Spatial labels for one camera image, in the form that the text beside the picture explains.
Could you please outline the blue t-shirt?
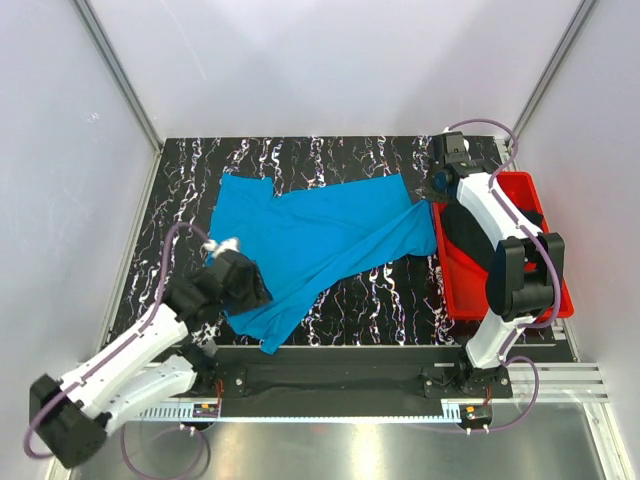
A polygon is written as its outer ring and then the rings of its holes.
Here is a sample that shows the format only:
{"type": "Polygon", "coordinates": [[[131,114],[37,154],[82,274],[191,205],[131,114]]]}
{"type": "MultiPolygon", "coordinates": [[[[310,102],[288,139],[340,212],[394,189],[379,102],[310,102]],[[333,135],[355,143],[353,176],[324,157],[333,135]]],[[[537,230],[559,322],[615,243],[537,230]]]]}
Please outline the blue t-shirt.
{"type": "Polygon", "coordinates": [[[256,262],[272,301],[229,323],[275,353],[317,296],[341,279],[405,255],[436,251],[431,205],[413,202],[401,175],[276,195],[272,179],[226,174],[210,233],[237,238],[256,262]]]}

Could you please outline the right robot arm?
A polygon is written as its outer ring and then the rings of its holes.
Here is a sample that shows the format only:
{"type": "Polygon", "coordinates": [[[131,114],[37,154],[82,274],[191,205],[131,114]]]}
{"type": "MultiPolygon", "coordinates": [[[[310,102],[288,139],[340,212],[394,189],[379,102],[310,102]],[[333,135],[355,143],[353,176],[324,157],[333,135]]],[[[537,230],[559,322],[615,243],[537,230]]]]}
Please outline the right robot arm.
{"type": "Polygon", "coordinates": [[[485,398],[509,383],[507,356],[518,337],[561,305],[565,243],[530,222],[482,161],[471,158],[460,131],[432,137],[432,190],[465,208],[492,247],[485,284],[488,309],[450,367],[421,375],[427,398],[485,398]]]}

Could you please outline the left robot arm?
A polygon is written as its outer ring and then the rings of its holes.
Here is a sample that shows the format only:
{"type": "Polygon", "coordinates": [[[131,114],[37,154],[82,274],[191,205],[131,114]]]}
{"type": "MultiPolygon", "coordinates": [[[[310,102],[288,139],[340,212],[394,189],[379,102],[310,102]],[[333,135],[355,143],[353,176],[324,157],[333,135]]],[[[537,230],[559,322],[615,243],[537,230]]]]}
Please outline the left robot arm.
{"type": "Polygon", "coordinates": [[[243,314],[270,303],[257,264],[234,247],[211,265],[162,283],[149,311],[115,341],[55,379],[44,374],[29,389],[25,453],[38,458],[34,436],[72,469],[91,459],[121,426],[184,393],[203,396],[218,386],[213,354],[189,343],[214,315],[243,314]]]}

